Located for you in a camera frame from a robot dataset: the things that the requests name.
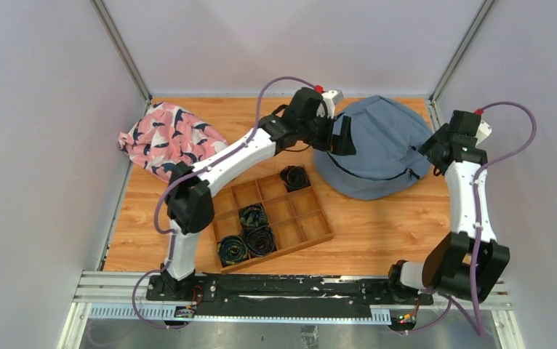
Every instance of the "wooden box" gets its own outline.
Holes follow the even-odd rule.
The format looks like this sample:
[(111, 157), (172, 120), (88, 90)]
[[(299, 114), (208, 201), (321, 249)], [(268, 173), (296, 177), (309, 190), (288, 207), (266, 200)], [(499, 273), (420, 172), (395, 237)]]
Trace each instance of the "wooden box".
[(261, 204), (274, 234), (276, 249), (263, 257), (224, 266), (217, 256), (221, 273), (230, 273), (266, 260), (329, 241), (334, 237), (312, 185), (288, 192), (280, 173), (223, 188), (214, 198), (212, 229), (217, 246), (226, 236), (242, 232), (239, 211)]

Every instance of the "pink patterned cloth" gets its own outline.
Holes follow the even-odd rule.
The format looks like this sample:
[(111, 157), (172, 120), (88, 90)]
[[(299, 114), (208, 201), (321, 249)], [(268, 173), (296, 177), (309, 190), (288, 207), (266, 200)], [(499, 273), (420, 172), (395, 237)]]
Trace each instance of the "pink patterned cloth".
[(186, 109), (169, 103), (153, 105), (131, 128), (120, 133), (120, 150), (133, 163), (169, 182), (180, 161), (191, 165), (227, 148), (227, 140)]

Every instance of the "blue fabric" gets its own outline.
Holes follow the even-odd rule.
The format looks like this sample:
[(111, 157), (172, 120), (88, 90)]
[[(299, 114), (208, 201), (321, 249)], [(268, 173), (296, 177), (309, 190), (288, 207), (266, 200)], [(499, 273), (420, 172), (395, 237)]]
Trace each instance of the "blue fabric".
[[(319, 174), (339, 193), (373, 200), (407, 189), (430, 170), (417, 152), (433, 133), (424, 119), (405, 105), (381, 96), (351, 103), (341, 113), (351, 117), (355, 156), (315, 151)], [(340, 133), (342, 122), (334, 123)]]

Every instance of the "gray wall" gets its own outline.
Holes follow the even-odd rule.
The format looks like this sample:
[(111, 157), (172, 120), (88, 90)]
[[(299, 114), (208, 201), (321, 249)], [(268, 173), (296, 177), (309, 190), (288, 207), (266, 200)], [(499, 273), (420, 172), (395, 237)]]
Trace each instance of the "gray wall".
[(0, 1), (0, 348), (55, 348), (142, 109), (89, 1)]
[[(528, 348), (557, 347), (557, 1), (500, 0), (441, 97), (454, 109), (498, 100), (532, 109), (538, 135), (526, 152), (489, 171), (496, 234), (512, 260), (504, 278)], [(486, 112), (489, 158), (517, 148), (527, 118), (510, 107)]]
[(258, 93), (283, 75), (350, 94), (429, 93), (480, 3), (106, 0), (156, 94)]

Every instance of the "wooden table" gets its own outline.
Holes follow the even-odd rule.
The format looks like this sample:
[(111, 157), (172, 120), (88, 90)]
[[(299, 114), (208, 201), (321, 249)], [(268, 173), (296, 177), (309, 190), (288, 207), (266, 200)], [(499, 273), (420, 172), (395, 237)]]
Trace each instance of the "wooden table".
[[(344, 100), (339, 110), (355, 100)], [(219, 129), (230, 143), (244, 135), (255, 119), (254, 98), (181, 97), (154, 102), (159, 101), (187, 108)], [(424, 100), (398, 101), (428, 121)], [(289, 98), (265, 98), (262, 116), (288, 102)], [(375, 201), (357, 201), (337, 193), (321, 179), (313, 165), (313, 150), (308, 149), (302, 153), (283, 152), (245, 171), (233, 182), (276, 173), (290, 164), (304, 164), (308, 168), (334, 239), (239, 273), (386, 275), (397, 260), (423, 261), (448, 233), (447, 187), (443, 177), (431, 173), (408, 190)], [(154, 230), (152, 215), (165, 187), (164, 182), (134, 166), (104, 270), (146, 271), (160, 265), (167, 253), (167, 237)], [(165, 206), (161, 226), (167, 227), (164, 211)], [(198, 272), (219, 270), (212, 234), (212, 228), (201, 232), (195, 258)]]

